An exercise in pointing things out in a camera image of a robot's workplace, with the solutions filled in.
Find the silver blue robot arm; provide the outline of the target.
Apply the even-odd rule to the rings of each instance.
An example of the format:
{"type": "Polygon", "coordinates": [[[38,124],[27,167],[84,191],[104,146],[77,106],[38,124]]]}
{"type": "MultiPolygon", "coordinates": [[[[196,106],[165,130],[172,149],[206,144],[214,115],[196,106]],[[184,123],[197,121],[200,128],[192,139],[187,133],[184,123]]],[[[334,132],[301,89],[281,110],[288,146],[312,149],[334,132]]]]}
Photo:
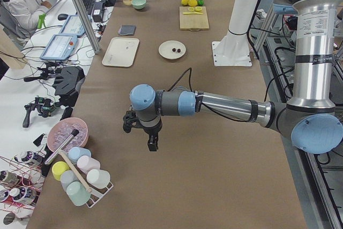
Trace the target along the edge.
{"type": "Polygon", "coordinates": [[[143,129],[150,151],[158,149],[163,116],[191,116],[207,112],[234,122],[258,123],[288,138],[312,154],[331,151],[342,141],[342,123],[330,100],[334,62],[334,23],[342,0],[274,0],[276,14],[297,15],[293,95],[285,103],[248,100],[263,80],[255,78],[248,48],[249,29],[259,0],[235,0],[228,32],[212,47],[219,78],[204,78],[209,92],[173,84],[156,90],[147,84],[130,92],[130,109],[123,129],[143,129]]]}

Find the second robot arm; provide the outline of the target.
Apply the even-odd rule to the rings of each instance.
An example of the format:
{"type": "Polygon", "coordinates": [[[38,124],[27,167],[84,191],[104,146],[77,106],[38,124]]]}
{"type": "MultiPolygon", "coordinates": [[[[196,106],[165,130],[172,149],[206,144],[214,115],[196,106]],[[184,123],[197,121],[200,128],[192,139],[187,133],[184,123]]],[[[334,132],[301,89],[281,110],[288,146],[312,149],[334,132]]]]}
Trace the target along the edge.
{"type": "Polygon", "coordinates": [[[272,4],[273,12],[279,15],[298,15],[298,11],[291,4],[272,4]]]}

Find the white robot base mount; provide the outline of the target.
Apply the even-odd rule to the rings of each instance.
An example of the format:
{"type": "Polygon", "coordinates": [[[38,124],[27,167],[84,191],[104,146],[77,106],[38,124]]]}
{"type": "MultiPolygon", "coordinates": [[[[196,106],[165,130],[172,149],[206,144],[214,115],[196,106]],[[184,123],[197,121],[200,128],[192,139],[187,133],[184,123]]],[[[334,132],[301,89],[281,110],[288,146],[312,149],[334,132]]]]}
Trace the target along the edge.
{"type": "Polygon", "coordinates": [[[255,15],[258,0],[235,0],[228,32],[221,41],[212,42],[216,67],[252,66],[248,43],[248,30],[255,15]]]}

